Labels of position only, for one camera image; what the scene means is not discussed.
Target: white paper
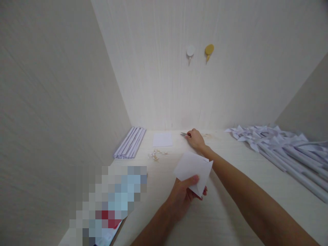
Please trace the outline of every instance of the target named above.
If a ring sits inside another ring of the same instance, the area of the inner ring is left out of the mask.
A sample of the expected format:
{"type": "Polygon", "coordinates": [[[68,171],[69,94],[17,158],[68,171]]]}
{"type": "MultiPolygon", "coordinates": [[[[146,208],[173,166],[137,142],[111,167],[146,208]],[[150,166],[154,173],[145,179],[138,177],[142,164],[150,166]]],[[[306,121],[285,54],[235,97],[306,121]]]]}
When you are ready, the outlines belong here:
{"type": "Polygon", "coordinates": [[[209,173],[212,169],[212,164],[213,161],[209,162],[208,159],[187,151],[179,160],[179,163],[173,173],[181,181],[184,181],[194,175],[198,175],[198,183],[190,186],[189,188],[201,198],[209,177],[209,173]]]}
{"type": "Polygon", "coordinates": [[[172,135],[171,133],[155,133],[153,147],[166,147],[172,146],[172,135]]]}

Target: hand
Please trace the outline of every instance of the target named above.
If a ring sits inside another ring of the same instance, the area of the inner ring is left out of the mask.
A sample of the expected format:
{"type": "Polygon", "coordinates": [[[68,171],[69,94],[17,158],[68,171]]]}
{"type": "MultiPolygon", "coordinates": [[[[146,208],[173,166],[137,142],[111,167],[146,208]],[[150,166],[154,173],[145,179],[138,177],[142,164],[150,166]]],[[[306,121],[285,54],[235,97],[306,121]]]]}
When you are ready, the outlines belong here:
{"type": "MultiPolygon", "coordinates": [[[[198,181],[198,175],[192,176],[184,181],[180,181],[179,179],[175,180],[171,194],[163,204],[174,221],[182,219],[194,198],[197,197],[199,200],[203,200],[188,188],[189,186],[197,184],[198,181]]],[[[203,195],[207,195],[206,186],[203,195]]]]}
{"type": "Polygon", "coordinates": [[[201,148],[205,147],[205,141],[200,134],[199,131],[197,131],[195,128],[187,133],[188,135],[190,134],[191,137],[185,136],[185,138],[188,140],[190,145],[195,149],[195,150],[200,150],[201,148]]]}

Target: desk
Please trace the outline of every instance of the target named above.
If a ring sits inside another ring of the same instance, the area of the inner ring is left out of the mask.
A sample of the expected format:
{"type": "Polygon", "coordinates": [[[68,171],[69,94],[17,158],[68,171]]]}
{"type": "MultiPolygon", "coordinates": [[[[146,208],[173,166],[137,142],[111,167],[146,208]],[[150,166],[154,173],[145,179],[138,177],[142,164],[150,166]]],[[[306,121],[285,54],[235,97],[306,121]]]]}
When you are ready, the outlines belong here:
{"type": "MultiPolygon", "coordinates": [[[[164,131],[146,132],[135,159],[115,159],[112,163],[114,166],[145,165],[148,172],[147,193],[141,194],[140,204],[127,217],[114,246],[127,246],[137,237],[168,197],[175,181],[173,170],[182,154],[187,150],[195,152],[180,136],[181,131],[170,131],[173,146],[157,148],[168,155],[158,154],[158,162],[149,159],[148,154],[155,149],[152,147],[153,135],[157,132],[164,131]]],[[[229,133],[223,130],[200,132],[207,145],[272,196],[318,243],[328,244],[326,204],[229,133]]],[[[203,201],[193,201],[186,216],[174,227],[166,245],[263,245],[213,170],[207,188],[207,196],[203,201]]]]}

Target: white wall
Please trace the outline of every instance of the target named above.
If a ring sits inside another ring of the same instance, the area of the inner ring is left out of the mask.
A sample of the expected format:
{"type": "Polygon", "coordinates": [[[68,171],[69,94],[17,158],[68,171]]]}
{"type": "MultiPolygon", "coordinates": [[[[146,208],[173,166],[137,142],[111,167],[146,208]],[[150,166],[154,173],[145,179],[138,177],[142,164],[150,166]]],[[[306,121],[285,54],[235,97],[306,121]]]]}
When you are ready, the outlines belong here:
{"type": "Polygon", "coordinates": [[[328,53],[279,115],[276,124],[303,132],[314,141],[328,139],[328,53]]]}
{"type": "Polygon", "coordinates": [[[1,1],[0,37],[0,244],[57,246],[131,124],[89,0],[1,1]]]}
{"type": "Polygon", "coordinates": [[[91,2],[131,123],[148,129],[274,122],[328,51],[321,0],[91,2]]]}

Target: bundle of straws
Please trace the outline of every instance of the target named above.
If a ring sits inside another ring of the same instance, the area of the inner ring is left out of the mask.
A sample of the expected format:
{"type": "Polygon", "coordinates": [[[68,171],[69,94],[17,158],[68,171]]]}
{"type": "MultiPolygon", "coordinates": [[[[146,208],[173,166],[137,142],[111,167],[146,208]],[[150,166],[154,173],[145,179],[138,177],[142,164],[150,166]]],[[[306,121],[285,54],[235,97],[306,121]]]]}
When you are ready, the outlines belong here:
{"type": "Polygon", "coordinates": [[[128,135],[121,143],[114,154],[114,158],[132,159],[136,156],[141,141],[145,135],[146,129],[141,127],[132,127],[128,135]]]}

